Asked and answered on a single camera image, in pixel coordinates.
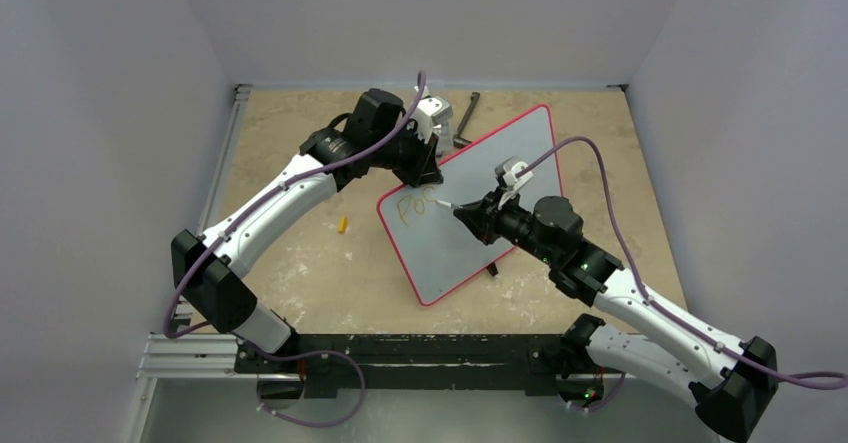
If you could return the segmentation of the red framed whiteboard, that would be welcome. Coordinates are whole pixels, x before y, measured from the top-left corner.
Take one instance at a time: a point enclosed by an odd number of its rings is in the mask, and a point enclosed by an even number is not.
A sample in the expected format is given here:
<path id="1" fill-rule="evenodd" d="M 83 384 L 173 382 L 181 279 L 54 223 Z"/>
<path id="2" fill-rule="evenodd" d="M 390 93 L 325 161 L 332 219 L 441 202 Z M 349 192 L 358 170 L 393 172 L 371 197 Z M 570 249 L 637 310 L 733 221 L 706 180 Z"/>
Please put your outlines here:
<path id="1" fill-rule="evenodd" d="M 442 160 L 440 183 L 399 186 L 377 215 L 422 306 L 431 306 L 485 272 L 514 247 L 493 233 L 505 193 L 503 164 L 535 161 L 556 144 L 551 110 L 536 105 Z"/>

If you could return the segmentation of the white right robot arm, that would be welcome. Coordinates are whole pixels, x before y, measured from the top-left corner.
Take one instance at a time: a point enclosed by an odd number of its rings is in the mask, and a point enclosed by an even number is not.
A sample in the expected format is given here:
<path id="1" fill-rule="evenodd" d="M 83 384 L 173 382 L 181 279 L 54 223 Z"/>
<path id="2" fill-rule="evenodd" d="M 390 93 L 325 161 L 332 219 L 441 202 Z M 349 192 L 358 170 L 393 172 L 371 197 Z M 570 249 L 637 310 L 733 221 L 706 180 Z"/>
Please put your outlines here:
<path id="1" fill-rule="evenodd" d="M 774 346 L 722 332 L 639 285 L 634 271 L 584 236 L 567 198 L 546 196 L 531 210 L 519 200 L 502 201 L 495 190 L 452 214 L 483 244 L 503 238 L 545 263 L 567 297 L 639 330 L 681 363 L 683 395 L 699 419 L 727 440 L 748 441 L 778 390 Z"/>

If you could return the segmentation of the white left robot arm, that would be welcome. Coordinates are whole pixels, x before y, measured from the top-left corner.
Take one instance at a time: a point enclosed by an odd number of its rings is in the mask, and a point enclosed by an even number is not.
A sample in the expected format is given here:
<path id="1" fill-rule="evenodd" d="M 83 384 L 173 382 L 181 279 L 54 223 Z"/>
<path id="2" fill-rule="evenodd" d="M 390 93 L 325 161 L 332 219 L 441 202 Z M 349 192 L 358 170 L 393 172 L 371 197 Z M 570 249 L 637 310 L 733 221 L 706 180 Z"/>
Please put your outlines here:
<path id="1" fill-rule="evenodd" d="M 440 184 L 440 132 L 453 116 L 450 103 L 418 88 L 410 105 L 371 88 L 353 110 L 314 131 L 286 167 L 258 194 L 219 223 L 171 241 L 177 298 L 185 299 L 220 333 L 259 348 L 272 371 L 297 362 L 296 330 L 244 283 L 258 259 L 294 223 L 372 168 L 390 171 L 417 188 Z"/>

